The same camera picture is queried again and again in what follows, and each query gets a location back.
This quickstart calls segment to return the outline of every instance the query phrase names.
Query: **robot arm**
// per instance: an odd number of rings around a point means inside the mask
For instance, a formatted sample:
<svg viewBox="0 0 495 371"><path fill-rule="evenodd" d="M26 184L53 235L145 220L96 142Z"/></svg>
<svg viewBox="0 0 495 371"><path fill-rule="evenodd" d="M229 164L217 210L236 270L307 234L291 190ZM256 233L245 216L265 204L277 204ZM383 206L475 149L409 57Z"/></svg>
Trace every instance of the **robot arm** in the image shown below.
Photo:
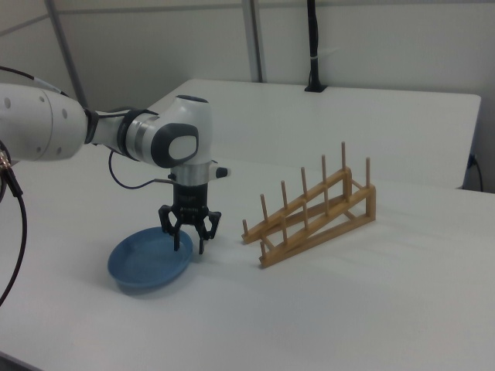
<svg viewBox="0 0 495 371"><path fill-rule="evenodd" d="M54 161L72 157L83 144L105 145L131 159L170 168L174 203L159 210L162 229L175 237L196 227L203 240L213 238L220 213L207 207L207 186L229 171L213 162L211 108L204 99L177 96L157 114L131 110L106 114L82 108L75 100L48 90L0 84L0 139L16 161ZM169 214L177 219L170 223ZM209 217L212 228L206 230Z"/></svg>

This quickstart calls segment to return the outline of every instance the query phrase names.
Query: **black cable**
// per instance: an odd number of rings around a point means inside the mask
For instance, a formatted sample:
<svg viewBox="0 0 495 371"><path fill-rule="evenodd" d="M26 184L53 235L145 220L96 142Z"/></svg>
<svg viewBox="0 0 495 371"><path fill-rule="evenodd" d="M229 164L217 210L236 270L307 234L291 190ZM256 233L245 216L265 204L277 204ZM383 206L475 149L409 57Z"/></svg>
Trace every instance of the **black cable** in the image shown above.
<svg viewBox="0 0 495 371"><path fill-rule="evenodd" d="M481 175L481 168L480 168L480 164L478 163L476 158L473 159L473 165L475 165L476 168L478 169L478 176L480 177L480 191L484 192L483 191L483 177Z"/></svg>
<svg viewBox="0 0 495 371"><path fill-rule="evenodd" d="M0 66L0 70L2 71L5 71L5 72L10 72L10 73L15 73L16 75L20 75L20 76L24 76L24 77L27 77L28 79L30 80L33 80L36 82L36 80L38 80L39 82L41 83L46 83L45 81L41 80L40 78L36 78L34 77L33 75L30 75L29 73L26 73L26 72L22 72L22 71L19 71L19 70L16 70L16 69L13 69L13 68L10 68L10 67L5 67L5 66ZM59 89L58 87L54 87L55 89L58 89L60 91L60 94L62 94L63 96L65 97L69 97L67 94L65 94L61 89Z"/></svg>
<svg viewBox="0 0 495 371"><path fill-rule="evenodd" d="M15 263L14 272L12 273L12 276L10 277L10 281L7 284L5 290L3 291L2 297L0 298L0 307L7 298L7 295L9 295L9 292L12 289L12 286L14 285L15 279L17 278L17 275L19 274L19 271L21 269L24 252L26 251L26 241L28 236L28 220L26 215L26 206L24 205L24 200L22 199L22 196L18 196L17 200L19 201L19 207L21 209L21 217L22 217L21 248L19 250L19 256L17 257L17 263Z"/></svg>
<svg viewBox="0 0 495 371"><path fill-rule="evenodd" d="M0 70L7 71L7 72L10 72L10 73L15 73L17 75L21 75L21 76L27 77L28 79L34 80L34 76L33 75L30 75L30 74L28 74L26 72L22 72L22 71L19 71L19 70L14 70L13 68L0 66Z"/></svg>
<svg viewBox="0 0 495 371"><path fill-rule="evenodd" d="M167 179L153 179L153 180L148 180L146 183L143 183L141 185L134 185L134 186L131 186L131 185L125 185L123 183L121 183L117 177L115 176L114 174L114 170L111 166L111 160L114 156L114 153L115 151L112 149L110 151L110 155L108 156L108 170L110 171L110 175L111 177L114 179L114 181L119 184L120 187L122 188L125 188L125 189L140 189L140 188L143 188L143 187L146 187L152 183L167 183L167 184L173 184L173 182L171 180L167 180Z"/></svg>
<svg viewBox="0 0 495 371"><path fill-rule="evenodd" d="M3 144L3 141L0 141L0 151L5 151L7 154L7 159L9 160L10 163L12 163L12 159L10 158L10 153L7 150L7 147ZM7 190L7 183L4 182L3 178L0 177L0 203L3 200L3 196L5 195L5 191Z"/></svg>
<svg viewBox="0 0 495 371"><path fill-rule="evenodd" d="M9 283L7 284L7 287L5 288L2 296L0 297L0 307L2 306L3 302L9 295L9 292L12 289L12 286L14 285L15 279L17 278L19 271L21 269L21 264L22 264L22 259L24 257L24 253L26 251L26 241L27 241L27 235L28 235L28 221L27 221L27 215L26 215L26 205L24 204L24 200L22 199L22 190L17 183L17 180L15 179L14 172L12 171L12 168L10 167L10 161L11 157L9 154L9 150L5 147L5 145L0 141L0 147L2 148L3 151L5 151L6 156L7 156L7 161L8 163L5 163L5 157L2 158L2 165L4 165L3 168L0 169L0 176L2 178L2 186L9 185L9 188L12 191L12 195L17 198L19 202L19 208L21 209L21 217L22 217L22 238L21 238L21 247L19 249L19 256L17 257L17 262L15 263L15 268L12 273L12 276L10 277Z"/></svg>

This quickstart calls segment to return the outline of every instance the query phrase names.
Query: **white wall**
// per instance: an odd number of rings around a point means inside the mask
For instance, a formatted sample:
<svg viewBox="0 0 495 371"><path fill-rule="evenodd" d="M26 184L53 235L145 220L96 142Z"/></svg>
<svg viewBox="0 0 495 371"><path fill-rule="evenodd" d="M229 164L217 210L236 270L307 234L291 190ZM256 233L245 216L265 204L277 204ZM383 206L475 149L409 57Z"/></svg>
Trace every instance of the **white wall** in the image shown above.
<svg viewBox="0 0 495 371"><path fill-rule="evenodd" d="M279 3L260 1L265 79L305 84L306 7ZM338 49L320 60L324 83L480 95L473 152L495 192L495 4L318 6L317 18L320 52ZM467 184L478 189L473 170Z"/></svg>
<svg viewBox="0 0 495 371"><path fill-rule="evenodd" d="M191 78L252 80L241 0L56 1L91 107L147 107Z"/></svg>
<svg viewBox="0 0 495 371"><path fill-rule="evenodd" d="M0 65L40 77L75 97L42 0L0 0ZM0 82L31 85L30 80L3 71Z"/></svg>

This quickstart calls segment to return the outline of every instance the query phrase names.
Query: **blue plastic bowl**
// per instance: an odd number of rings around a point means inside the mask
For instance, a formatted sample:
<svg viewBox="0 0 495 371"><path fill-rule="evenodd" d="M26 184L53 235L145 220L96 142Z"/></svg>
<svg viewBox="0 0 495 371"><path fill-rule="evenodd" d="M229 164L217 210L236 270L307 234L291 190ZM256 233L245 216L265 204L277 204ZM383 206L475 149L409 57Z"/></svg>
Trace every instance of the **blue plastic bowl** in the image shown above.
<svg viewBox="0 0 495 371"><path fill-rule="evenodd" d="M180 231L180 248L173 250L173 237L155 227L120 242L108 258L108 272L125 288L155 288L181 274L191 261L193 242Z"/></svg>

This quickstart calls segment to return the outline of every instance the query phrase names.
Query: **table surface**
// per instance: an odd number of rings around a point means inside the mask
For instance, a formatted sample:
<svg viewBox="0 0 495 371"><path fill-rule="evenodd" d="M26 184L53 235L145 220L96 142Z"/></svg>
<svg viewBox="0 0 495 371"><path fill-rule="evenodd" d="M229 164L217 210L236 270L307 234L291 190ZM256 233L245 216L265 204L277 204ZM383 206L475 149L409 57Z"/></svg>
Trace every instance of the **table surface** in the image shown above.
<svg viewBox="0 0 495 371"><path fill-rule="evenodd" d="M375 177L377 220L267 269L242 219L261 220L302 191L295 166L216 158L217 236L171 284L122 292L107 272L125 237L158 226L169 185L121 189L102 147L57 163L19 163L29 240L0 309L0 350L40 369L492 369L495 198ZM167 172L115 159L123 182ZM331 165L327 172L333 172ZM353 169L358 181L364 173ZM307 170L308 184L320 172ZM0 208L0 282L20 241L12 197Z"/></svg>
<svg viewBox="0 0 495 371"><path fill-rule="evenodd" d="M471 94L328 87L321 94L273 83L190 80L174 96L207 99L213 109L213 153L223 158L317 169L326 155L380 179L457 188L463 184L480 97Z"/></svg>

